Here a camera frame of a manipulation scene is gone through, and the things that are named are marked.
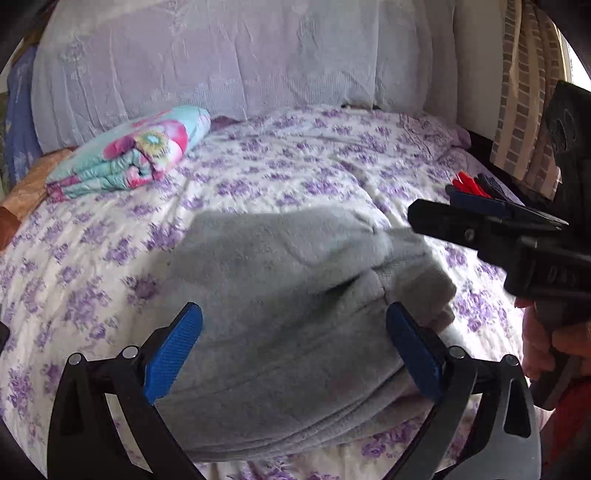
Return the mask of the right hand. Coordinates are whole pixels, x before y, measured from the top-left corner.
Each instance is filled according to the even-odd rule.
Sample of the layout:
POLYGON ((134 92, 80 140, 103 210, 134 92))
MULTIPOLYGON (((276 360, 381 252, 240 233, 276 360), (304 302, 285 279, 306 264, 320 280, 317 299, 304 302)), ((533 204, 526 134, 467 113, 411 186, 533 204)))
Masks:
POLYGON ((581 358, 578 375, 590 376, 591 336, 590 322, 563 327, 550 334, 537 318, 534 303, 517 298, 515 307, 524 311, 522 325, 523 361, 525 375, 537 381, 542 374, 555 368, 555 359, 550 352, 557 351, 581 358))

